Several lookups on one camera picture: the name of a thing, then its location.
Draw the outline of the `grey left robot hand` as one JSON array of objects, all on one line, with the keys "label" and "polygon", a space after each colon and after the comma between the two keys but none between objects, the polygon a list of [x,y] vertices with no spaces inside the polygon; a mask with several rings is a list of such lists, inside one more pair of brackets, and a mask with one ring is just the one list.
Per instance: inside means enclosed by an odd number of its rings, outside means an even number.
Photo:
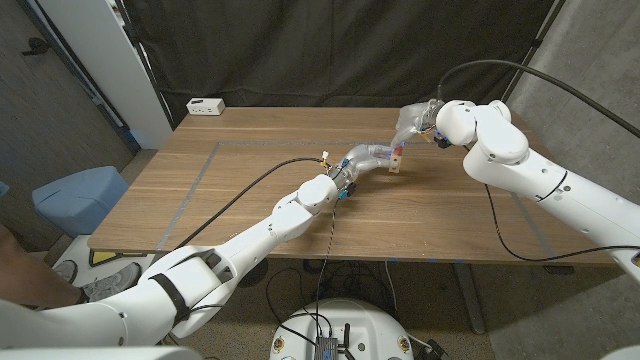
[{"label": "grey left robot hand", "polygon": [[352,148],[344,158],[331,168],[329,177],[338,190],[344,190],[355,183],[358,177],[377,168],[388,168],[391,163],[392,148],[386,145],[360,144]]}]

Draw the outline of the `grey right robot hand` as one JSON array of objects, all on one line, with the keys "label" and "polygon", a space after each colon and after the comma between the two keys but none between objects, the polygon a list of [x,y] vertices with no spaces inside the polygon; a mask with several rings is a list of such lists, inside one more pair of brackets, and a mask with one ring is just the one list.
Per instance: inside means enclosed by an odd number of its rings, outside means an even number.
[{"label": "grey right robot hand", "polygon": [[396,122],[396,133],[391,147],[397,148],[415,134],[426,134],[436,129],[436,117],[444,102],[431,99],[427,102],[403,106]]}]

